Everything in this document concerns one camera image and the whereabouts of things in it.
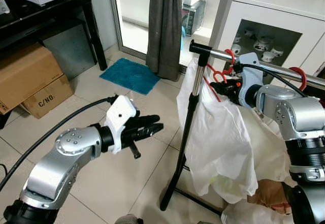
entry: glass cabinet door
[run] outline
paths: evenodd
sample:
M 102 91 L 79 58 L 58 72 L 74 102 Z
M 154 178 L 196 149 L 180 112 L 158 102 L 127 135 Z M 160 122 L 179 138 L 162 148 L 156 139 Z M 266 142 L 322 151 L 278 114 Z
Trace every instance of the glass cabinet door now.
M 300 67 L 322 37 L 324 27 L 321 20 L 232 1 L 220 43 L 214 48 L 232 48 L 236 55 L 255 52 L 260 61 Z M 217 70 L 227 68 L 220 59 L 214 59 L 213 66 Z M 265 76 L 264 83 L 272 79 Z

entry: gray curtain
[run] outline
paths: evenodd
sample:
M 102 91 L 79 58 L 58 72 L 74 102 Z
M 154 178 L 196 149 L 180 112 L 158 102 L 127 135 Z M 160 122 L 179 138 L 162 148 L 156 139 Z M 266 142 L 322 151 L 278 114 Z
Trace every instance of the gray curtain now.
M 182 0 L 150 0 L 146 65 L 158 76 L 178 78 Z

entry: black cord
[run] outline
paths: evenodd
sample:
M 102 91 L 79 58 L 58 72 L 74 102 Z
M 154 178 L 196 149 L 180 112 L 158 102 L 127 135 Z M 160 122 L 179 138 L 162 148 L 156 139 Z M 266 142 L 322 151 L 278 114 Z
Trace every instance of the black cord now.
M 0 183 L 0 191 L 4 188 L 10 177 L 14 174 L 14 172 L 17 170 L 17 168 L 20 166 L 20 164 L 27 158 L 27 156 L 33 152 L 33 150 L 36 149 L 37 146 L 39 146 L 44 140 L 46 140 L 54 131 L 56 131 L 59 127 L 61 127 L 63 124 L 65 124 L 67 121 L 69 121 L 71 118 L 75 117 L 76 115 L 80 114 L 81 112 L 89 109 L 90 107 L 93 107 L 95 105 L 98 105 L 103 102 L 113 103 L 117 98 L 117 95 L 115 97 L 108 97 L 105 99 L 101 99 L 95 102 L 90 103 L 89 105 L 86 105 L 79 110 L 73 112 L 69 116 L 67 116 L 65 119 L 63 119 L 61 122 L 59 122 L 57 125 L 55 125 L 52 129 L 50 129 L 46 134 L 44 134 L 36 143 L 34 143 L 14 164 L 14 166 L 10 169 L 10 171 L 7 173 L 5 178 Z
M 4 170 L 5 170 L 5 175 L 7 176 L 7 175 L 8 175 L 8 170 L 7 170 L 7 167 L 6 167 L 6 165 L 5 165 L 5 164 L 2 164 L 2 163 L 0 163 L 0 166 L 2 166 L 2 167 L 4 168 Z
M 260 71 L 263 71 L 267 74 L 270 74 L 271 76 L 279 79 L 282 83 L 288 85 L 290 88 L 292 88 L 295 92 L 297 92 L 298 94 L 300 94 L 302 97 L 307 97 L 302 91 L 300 91 L 297 87 L 295 87 L 292 83 L 286 81 L 284 78 L 282 78 L 281 76 L 277 75 L 276 73 L 273 73 L 265 68 L 262 68 L 262 67 L 259 67 L 259 66 L 256 66 L 256 65 L 252 65 L 252 64 L 240 64 L 240 66 L 242 68 L 244 67 L 247 67 L 247 68 L 254 68 L 254 69 L 257 69 L 257 70 L 260 70 Z

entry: brown cardboard box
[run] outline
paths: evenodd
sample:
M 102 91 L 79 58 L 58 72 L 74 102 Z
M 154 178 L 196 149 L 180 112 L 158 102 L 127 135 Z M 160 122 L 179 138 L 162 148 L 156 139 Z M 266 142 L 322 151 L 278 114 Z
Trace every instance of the brown cardboard box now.
M 0 56 L 0 113 L 6 114 L 62 75 L 52 53 L 33 44 Z
M 34 117 L 41 118 L 72 94 L 73 91 L 67 77 L 62 75 L 54 82 L 29 97 L 21 105 Z

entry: robotic arm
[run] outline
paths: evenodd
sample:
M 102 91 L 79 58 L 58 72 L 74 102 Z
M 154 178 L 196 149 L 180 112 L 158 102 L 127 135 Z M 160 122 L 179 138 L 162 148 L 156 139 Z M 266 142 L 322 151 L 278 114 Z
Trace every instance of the robotic arm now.
M 254 108 L 279 125 L 290 157 L 290 174 L 298 185 L 284 185 L 295 224 L 325 223 L 325 110 L 316 98 L 296 91 L 263 85 L 263 72 L 245 64 L 260 66 L 255 53 L 236 59 L 235 72 L 241 78 L 211 83 L 222 95 L 246 108 Z
M 78 172 L 101 153 L 116 154 L 130 147 L 134 158 L 139 158 L 134 141 L 150 137 L 164 127 L 156 123 L 159 116 L 139 114 L 132 102 L 120 95 L 108 110 L 104 126 L 97 123 L 61 133 L 51 151 L 31 171 L 19 200 L 6 208 L 7 223 L 54 223 Z

